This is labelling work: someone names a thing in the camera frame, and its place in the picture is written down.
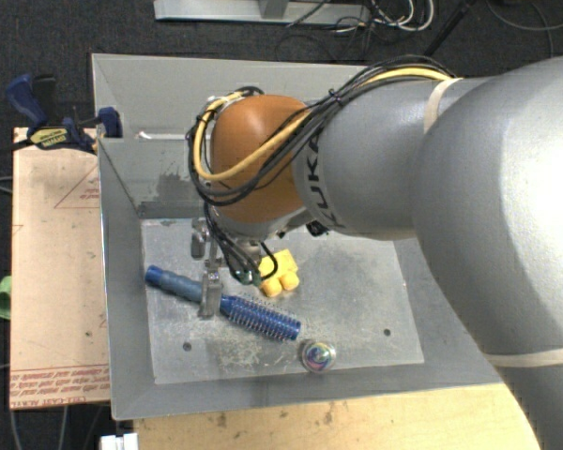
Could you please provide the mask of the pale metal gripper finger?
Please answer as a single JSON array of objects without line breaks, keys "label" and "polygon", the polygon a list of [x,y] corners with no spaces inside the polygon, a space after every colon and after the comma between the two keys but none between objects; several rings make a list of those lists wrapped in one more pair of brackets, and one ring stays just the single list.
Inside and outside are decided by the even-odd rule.
[{"label": "pale metal gripper finger", "polygon": [[206,244],[210,239],[210,230],[204,218],[194,218],[191,221],[190,255],[193,259],[203,259]]},{"label": "pale metal gripper finger", "polygon": [[205,262],[202,278],[202,292],[198,315],[201,319],[211,319],[220,314],[222,283],[220,277],[221,261],[210,258]]}]

